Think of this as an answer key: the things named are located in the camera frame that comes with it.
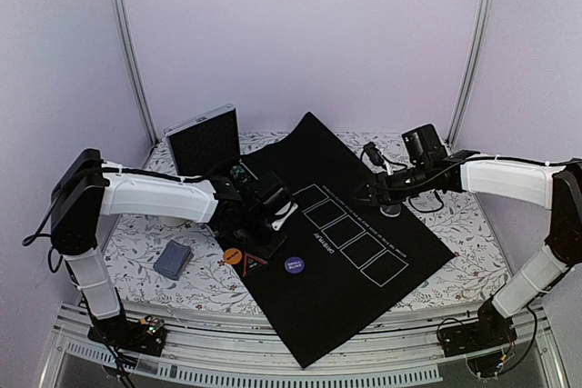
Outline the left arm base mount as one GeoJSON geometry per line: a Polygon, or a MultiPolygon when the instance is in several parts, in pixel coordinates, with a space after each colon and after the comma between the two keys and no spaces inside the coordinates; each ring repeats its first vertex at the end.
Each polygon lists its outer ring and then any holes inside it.
{"type": "Polygon", "coordinates": [[[119,314],[106,320],[94,320],[87,337],[112,349],[160,357],[166,336],[163,319],[148,315],[139,321],[131,321],[119,314]]]}

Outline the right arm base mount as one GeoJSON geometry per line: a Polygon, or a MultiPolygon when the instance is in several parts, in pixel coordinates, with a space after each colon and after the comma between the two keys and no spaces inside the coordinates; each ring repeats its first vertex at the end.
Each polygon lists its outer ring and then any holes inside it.
{"type": "Polygon", "coordinates": [[[509,349],[517,339],[511,317],[479,314],[474,322],[464,323],[447,317],[436,329],[436,338],[444,351],[445,357],[467,355],[496,348],[494,353],[483,354],[467,361],[469,370],[480,378],[494,377],[504,369],[508,352],[502,352],[501,346],[509,349]]]}

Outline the black red triangle button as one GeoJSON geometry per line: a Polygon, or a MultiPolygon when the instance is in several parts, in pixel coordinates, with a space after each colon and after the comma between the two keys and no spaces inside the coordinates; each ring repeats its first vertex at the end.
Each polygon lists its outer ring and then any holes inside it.
{"type": "Polygon", "coordinates": [[[247,277],[256,270],[268,265],[268,262],[248,252],[243,257],[243,276],[247,277]]]}

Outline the left aluminium frame post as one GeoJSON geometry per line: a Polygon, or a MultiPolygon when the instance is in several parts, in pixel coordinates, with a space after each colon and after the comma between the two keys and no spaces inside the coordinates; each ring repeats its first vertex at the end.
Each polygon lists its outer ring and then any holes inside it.
{"type": "Polygon", "coordinates": [[[144,127],[146,138],[154,146],[159,142],[159,138],[139,71],[125,0],[111,0],[111,3],[137,112],[144,127]]]}

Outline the black poker play mat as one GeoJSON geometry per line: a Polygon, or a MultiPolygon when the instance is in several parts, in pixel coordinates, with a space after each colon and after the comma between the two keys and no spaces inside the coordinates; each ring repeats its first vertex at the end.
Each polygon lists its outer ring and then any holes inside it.
{"type": "Polygon", "coordinates": [[[243,276],[248,292],[302,367],[348,341],[437,272],[453,253],[414,214],[388,218],[353,192],[371,171],[313,114],[284,139],[243,157],[255,175],[274,172],[296,211],[268,265],[243,276]],[[284,262],[306,267],[289,274],[284,262]]]}

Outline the orange big blind button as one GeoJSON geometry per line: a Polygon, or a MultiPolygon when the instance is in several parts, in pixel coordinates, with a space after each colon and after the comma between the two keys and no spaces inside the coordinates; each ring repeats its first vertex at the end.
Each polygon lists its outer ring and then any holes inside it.
{"type": "Polygon", "coordinates": [[[226,264],[236,265],[243,259],[243,252],[237,248],[228,248],[224,251],[223,260],[226,264]]]}

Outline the right aluminium frame post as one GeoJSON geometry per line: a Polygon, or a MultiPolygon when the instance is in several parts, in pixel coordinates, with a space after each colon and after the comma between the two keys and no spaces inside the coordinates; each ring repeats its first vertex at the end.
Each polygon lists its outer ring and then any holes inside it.
{"type": "Polygon", "coordinates": [[[493,0],[478,0],[477,15],[457,102],[447,131],[447,143],[454,147],[467,114],[472,88],[477,76],[478,63],[485,40],[493,0]]]}

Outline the green poker chip stack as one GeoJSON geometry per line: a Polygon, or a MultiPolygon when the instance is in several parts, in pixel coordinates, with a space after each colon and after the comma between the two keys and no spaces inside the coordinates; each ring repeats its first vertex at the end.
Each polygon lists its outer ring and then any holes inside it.
{"type": "Polygon", "coordinates": [[[239,184],[246,184],[252,180],[251,175],[241,164],[233,165],[230,169],[230,174],[233,180],[239,184]]]}

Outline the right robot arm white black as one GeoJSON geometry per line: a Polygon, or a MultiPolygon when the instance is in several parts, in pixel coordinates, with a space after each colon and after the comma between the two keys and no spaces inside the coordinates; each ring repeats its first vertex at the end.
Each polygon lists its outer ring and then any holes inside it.
{"type": "Polygon", "coordinates": [[[559,282],[581,262],[581,161],[537,162],[524,158],[447,151],[436,128],[422,125],[402,135],[410,165],[394,170],[373,145],[364,147],[381,172],[358,186],[357,202],[388,207],[426,191],[492,194],[539,205],[550,211],[544,244],[480,308],[470,340],[488,348],[502,337],[505,321],[559,282]]]}

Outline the black round dealer button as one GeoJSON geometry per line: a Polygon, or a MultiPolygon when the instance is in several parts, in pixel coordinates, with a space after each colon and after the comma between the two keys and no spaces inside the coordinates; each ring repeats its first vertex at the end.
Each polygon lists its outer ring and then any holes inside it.
{"type": "Polygon", "coordinates": [[[382,215],[388,218],[396,218],[401,214],[402,208],[400,204],[393,205],[382,205],[380,207],[380,212],[382,215]]]}

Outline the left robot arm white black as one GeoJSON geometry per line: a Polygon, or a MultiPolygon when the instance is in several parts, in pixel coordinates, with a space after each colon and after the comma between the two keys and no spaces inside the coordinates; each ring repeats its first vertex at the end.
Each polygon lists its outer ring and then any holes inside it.
{"type": "Polygon", "coordinates": [[[37,229],[22,244],[47,238],[71,270],[101,333],[116,346],[135,339],[133,323],[97,251],[102,216],[133,214],[207,224],[221,238],[248,244],[270,258],[285,241],[281,229],[297,209],[293,195],[274,172],[253,174],[227,158],[204,174],[182,176],[125,167],[85,149],[51,193],[37,229]]]}

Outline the aluminium frame post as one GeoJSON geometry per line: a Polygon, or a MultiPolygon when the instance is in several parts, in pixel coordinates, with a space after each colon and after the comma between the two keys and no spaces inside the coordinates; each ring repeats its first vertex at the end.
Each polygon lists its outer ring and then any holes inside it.
{"type": "Polygon", "coordinates": [[[111,0],[111,3],[137,112],[144,127],[146,138],[154,146],[159,142],[159,138],[139,71],[125,0],[111,0]]]}
{"type": "Polygon", "coordinates": [[[457,102],[447,131],[447,143],[454,147],[467,114],[472,88],[477,76],[478,63],[485,40],[493,0],[478,0],[477,15],[457,102]]]}

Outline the aluminium poker chip case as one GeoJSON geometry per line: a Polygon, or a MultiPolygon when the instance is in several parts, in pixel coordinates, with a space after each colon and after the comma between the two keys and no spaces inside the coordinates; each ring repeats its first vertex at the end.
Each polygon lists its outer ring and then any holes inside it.
{"type": "Polygon", "coordinates": [[[165,137],[180,176],[232,178],[231,167],[241,164],[251,175],[251,181],[257,180],[241,161],[236,108],[232,104],[166,128],[165,137]]]}

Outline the blue playing card deck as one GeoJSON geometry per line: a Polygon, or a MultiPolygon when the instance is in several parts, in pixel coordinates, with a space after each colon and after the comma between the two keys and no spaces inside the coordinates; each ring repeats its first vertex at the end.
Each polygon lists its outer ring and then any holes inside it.
{"type": "Polygon", "coordinates": [[[190,246],[170,241],[154,263],[154,270],[167,279],[177,281],[191,255],[190,246]]]}

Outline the purple small blind button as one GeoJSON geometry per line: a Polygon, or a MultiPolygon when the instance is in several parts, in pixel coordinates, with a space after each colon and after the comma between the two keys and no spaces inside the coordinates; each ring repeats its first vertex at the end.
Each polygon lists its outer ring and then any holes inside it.
{"type": "Polygon", "coordinates": [[[305,270],[306,264],[299,256],[291,256],[285,260],[284,267],[289,274],[301,274],[305,270]]]}

